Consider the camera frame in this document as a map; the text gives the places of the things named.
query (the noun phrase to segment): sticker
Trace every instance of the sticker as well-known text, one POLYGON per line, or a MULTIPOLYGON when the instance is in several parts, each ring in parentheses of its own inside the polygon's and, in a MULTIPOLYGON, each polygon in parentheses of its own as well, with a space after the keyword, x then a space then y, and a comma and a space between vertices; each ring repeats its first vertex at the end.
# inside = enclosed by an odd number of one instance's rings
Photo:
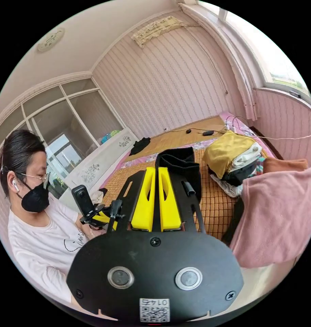
POLYGON ((142 323, 168 323, 169 299, 139 299, 139 312, 142 323))

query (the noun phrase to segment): short dark hair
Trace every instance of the short dark hair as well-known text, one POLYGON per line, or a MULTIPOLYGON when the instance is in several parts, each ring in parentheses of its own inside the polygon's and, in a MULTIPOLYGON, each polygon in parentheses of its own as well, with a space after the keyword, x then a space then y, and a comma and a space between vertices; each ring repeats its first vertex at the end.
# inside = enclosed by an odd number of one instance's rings
POLYGON ((34 153, 43 151, 43 141, 33 132, 26 129, 14 130, 3 143, 0 150, 0 184, 5 196, 9 196, 7 175, 14 171, 17 178, 24 181, 28 165, 34 153))

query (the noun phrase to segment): woman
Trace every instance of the woman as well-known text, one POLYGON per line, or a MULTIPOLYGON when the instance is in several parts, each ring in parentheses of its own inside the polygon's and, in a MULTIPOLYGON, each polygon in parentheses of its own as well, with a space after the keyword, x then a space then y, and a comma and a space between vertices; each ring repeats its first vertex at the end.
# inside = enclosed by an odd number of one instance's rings
POLYGON ((4 141, 0 183, 11 204, 8 233, 15 259, 45 290, 78 305, 66 275, 93 232, 48 192, 46 152, 38 136, 19 129, 4 141))

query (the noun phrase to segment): black cloth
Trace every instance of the black cloth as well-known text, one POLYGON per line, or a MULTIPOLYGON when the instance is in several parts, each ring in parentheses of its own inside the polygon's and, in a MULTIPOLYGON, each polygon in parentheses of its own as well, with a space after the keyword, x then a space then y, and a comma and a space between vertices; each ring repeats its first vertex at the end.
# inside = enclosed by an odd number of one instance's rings
POLYGON ((107 194, 108 189, 103 187, 99 189, 100 192, 103 192, 103 197, 105 197, 105 194, 107 194))
POLYGON ((222 236, 221 241, 224 242, 226 245, 230 245, 234 233, 237 229, 237 226, 240 222, 240 219, 242 218, 244 212, 244 202, 242 200, 241 197, 239 197, 238 201, 235 203, 234 206, 234 213, 233 213, 233 217, 231 219, 231 222, 228 226, 227 231, 224 233, 224 235, 222 236))
POLYGON ((143 137, 140 141, 136 141, 134 143, 134 147, 132 148, 130 152, 130 156, 133 154, 137 154, 141 152, 143 149, 145 149, 151 142, 151 139, 149 137, 145 138, 143 137))
POLYGON ((200 165, 195 162, 192 147, 168 149, 158 154, 155 161, 156 170, 166 167, 171 173, 182 175, 191 184, 198 201, 202 198, 200 165))
MULTIPOLYGON (((229 183, 232 186, 239 186, 243 183, 243 180, 246 179, 256 168, 257 160, 251 162, 245 167, 234 170, 230 173, 225 172, 222 176, 222 181, 229 183)), ((209 174, 216 175, 214 171, 212 171, 208 166, 209 174)))

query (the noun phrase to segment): qr code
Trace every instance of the qr code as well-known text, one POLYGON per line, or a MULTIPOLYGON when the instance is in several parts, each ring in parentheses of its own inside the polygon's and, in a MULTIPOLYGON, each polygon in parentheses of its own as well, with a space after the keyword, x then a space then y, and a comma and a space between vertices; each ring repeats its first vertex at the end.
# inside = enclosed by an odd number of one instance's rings
POLYGON ((140 307, 141 322, 167 323, 170 321, 169 307, 140 307))

